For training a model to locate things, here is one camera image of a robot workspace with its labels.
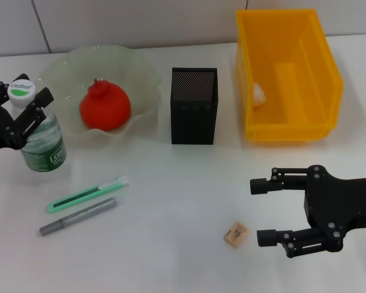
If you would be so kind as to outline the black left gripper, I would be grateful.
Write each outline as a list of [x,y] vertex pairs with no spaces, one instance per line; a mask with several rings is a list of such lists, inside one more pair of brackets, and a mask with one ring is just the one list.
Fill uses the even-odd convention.
[[[20,150],[28,138],[46,120],[43,109],[54,98],[47,87],[38,93],[29,90],[29,77],[22,73],[12,83],[0,81],[0,149]],[[10,101],[13,113],[10,115],[1,105]]]

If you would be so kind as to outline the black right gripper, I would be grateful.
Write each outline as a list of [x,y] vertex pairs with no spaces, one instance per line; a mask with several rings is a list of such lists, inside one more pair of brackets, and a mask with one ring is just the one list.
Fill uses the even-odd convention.
[[305,190],[304,207],[311,227],[305,230],[257,230],[260,247],[281,244],[288,258],[321,251],[338,252],[347,232],[366,228],[366,178],[339,179],[321,165],[271,169],[270,179],[250,180],[252,195]]

